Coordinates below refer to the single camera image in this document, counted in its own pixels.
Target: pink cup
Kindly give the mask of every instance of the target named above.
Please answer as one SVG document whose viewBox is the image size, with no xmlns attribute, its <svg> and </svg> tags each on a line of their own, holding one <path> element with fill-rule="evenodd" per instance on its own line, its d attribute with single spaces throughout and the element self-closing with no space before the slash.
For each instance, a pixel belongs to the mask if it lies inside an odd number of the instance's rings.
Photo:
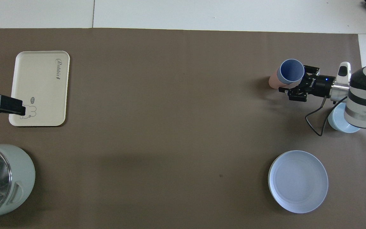
<svg viewBox="0 0 366 229">
<path fill-rule="evenodd" d="M 305 74 L 303 64 L 296 59 L 285 60 L 274 74 L 269 77 L 269 86 L 273 89 L 285 87 L 299 81 Z"/>
</svg>

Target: kettle handle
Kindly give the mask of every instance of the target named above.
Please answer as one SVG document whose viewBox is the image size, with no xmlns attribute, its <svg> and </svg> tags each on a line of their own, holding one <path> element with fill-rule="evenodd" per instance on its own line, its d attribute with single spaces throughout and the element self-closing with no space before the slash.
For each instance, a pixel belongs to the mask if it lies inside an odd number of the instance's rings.
<svg viewBox="0 0 366 229">
<path fill-rule="evenodd" d="M 24 196 L 24 189 L 22 188 L 21 181 L 15 181 L 13 185 L 12 196 L 9 198 L 8 204 L 16 204 L 18 203 L 22 197 Z"/>
</svg>

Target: white tray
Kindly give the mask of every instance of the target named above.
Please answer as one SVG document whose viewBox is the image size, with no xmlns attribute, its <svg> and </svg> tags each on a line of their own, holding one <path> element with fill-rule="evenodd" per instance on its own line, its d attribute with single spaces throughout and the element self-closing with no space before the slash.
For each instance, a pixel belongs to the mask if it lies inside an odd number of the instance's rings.
<svg viewBox="0 0 366 229">
<path fill-rule="evenodd" d="M 16 56 L 11 97 L 25 116 L 9 115 L 14 126 L 59 126 L 66 119 L 70 56 L 65 51 L 26 51 Z"/>
</svg>

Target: white table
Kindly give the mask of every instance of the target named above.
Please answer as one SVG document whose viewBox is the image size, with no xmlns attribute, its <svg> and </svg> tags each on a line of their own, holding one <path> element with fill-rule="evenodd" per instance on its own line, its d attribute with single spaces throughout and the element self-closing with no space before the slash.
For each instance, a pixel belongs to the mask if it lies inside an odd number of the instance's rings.
<svg viewBox="0 0 366 229">
<path fill-rule="evenodd" d="M 362 0 L 0 0 L 0 28 L 357 33 L 366 66 L 362 4 Z"/>
</svg>

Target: light blue plate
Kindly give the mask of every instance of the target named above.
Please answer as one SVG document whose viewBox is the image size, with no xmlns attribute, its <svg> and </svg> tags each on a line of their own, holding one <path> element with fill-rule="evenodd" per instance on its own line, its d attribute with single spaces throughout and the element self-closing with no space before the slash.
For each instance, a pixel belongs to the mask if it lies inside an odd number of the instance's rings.
<svg viewBox="0 0 366 229">
<path fill-rule="evenodd" d="M 345 120 L 344 109 L 345 109 L 345 103 L 340 103 L 334 108 L 334 110 L 331 112 L 329 116 L 330 126 L 333 129 L 344 133 L 357 132 L 359 128 L 351 125 Z"/>
<path fill-rule="evenodd" d="M 323 164 L 314 155 L 292 150 L 283 153 L 272 163 L 268 185 L 273 198 L 284 209 L 307 213 L 323 203 L 329 179 Z"/>
</svg>

